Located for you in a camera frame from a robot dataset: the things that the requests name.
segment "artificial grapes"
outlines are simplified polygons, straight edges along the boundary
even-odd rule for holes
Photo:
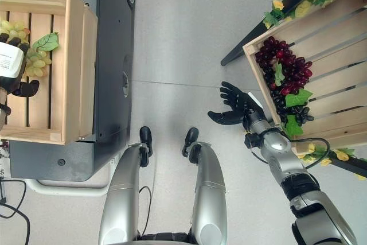
[[[22,43],[29,43],[27,36],[30,34],[29,29],[21,21],[11,23],[7,20],[0,20],[0,34],[6,33],[9,35],[9,40],[13,37],[19,37]],[[47,76],[47,65],[52,63],[47,56],[47,52],[29,48],[26,59],[25,76],[27,77],[43,77]]]

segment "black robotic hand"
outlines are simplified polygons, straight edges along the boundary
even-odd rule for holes
[[[230,106],[232,111],[223,113],[208,112],[208,116],[221,125],[236,125],[243,123],[246,116],[256,111],[262,119],[266,119],[263,109],[247,94],[230,83],[222,81],[220,88],[224,104]]]
[[[9,39],[9,35],[6,33],[0,34],[0,42],[7,43],[6,41]],[[15,96],[19,97],[32,97],[34,96],[38,88],[40,86],[40,82],[38,80],[32,80],[30,83],[22,82],[22,75],[25,70],[26,65],[26,55],[29,49],[29,44],[21,43],[21,39],[18,37],[13,37],[8,44],[18,47],[23,52],[23,61],[21,70],[19,75],[16,78],[0,78],[0,87],[4,88],[7,93],[12,93]]]

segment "black wire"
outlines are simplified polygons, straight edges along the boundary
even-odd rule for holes
[[[267,161],[265,161],[264,159],[260,158],[255,152],[253,152],[251,150],[252,155],[254,155],[258,160],[260,160],[261,162],[265,163],[265,164],[269,164]]]
[[[0,215],[1,218],[5,218],[5,219],[9,219],[9,218],[12,218],[16,213],[17,213],[17,210],[19,210],[19,207],[21,206],[22,202],[23,202],[23,199],[25,197],[25,193],[27,191],[27,185],[24,181],[22,180],[0,180],[0,183],[1,182],[20,182],[20,183],[23,183],[24,184],[24,189],[23,189],[23,195],[22,195],[22,199],[21,201],[19,202],[18,206],[16,207],[15,211],[10,215],[10,216],[6,216],[6,215]]]
[[[20,216],[22,216],[25,219],[25,221],[27,222],[27,236],[25,238],[25,245],[28,245],[29,233],[30,233],[30,222],[29,222],[28,217],[24,213],[22,213],[19,209],[16,209],[13,206],[10,206],[10,205],[7,205],[7,204],[1,204],[1,203],[0,203],[0,206],[3,206],[3,207],[8,208],[8,209],[12,209],[14,212],[16,212],[17,214],[19,214]]]
[[[141,188],[139,190],[139,193],[142,192],[142,190],[147,189],[149,191],[149,196],[150,196],[150,200],[149,200],[149,207],[148,207],[148,216],[147,216],[147,221],[145,223],[145,227],[144,227],[144,231],[142,233],[142,236],[145,234],[145,230],[147,230],[147,226],[148,226],[148,221],[149,221],[149,215],[150,215],[150,206],[151,206],[151,190],[148,186],[144,186],[143,188]]]
[[[312,164],[306,166],[306,169],[310,169],[313,166],[317,165],[318,163],[320,163],[324,158],[326,158],[329,153],[330,153],[330,144],[327,140],[323,139],[323,138],[306,138],[306,139],[298,139],[298,140],[290,140],[290,142],[292,143],[298,143],[298,142],[310,142],[310,141],[321,141],[324,142],[326,145],[326,151],[325,153],[318,158],[315,162],[313,162]]]

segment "white pipe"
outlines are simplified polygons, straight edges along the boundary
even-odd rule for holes
[[[110,178],[108,184],[102,188],[76,188],[69,186],[46,186],[36,179],[25,179],[27,186],[42,195],[58,195],[58,196],[83,196],[83,197],[100,197],[107,194],[108,187],[110,186],[112,176],[114,175],[115,169],[121,154],[118,153],[110,161]]]

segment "white label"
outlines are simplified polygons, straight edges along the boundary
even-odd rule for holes
[[[22,62],[22,50],[18,47],[0,42],[0,76],[18,77]]]

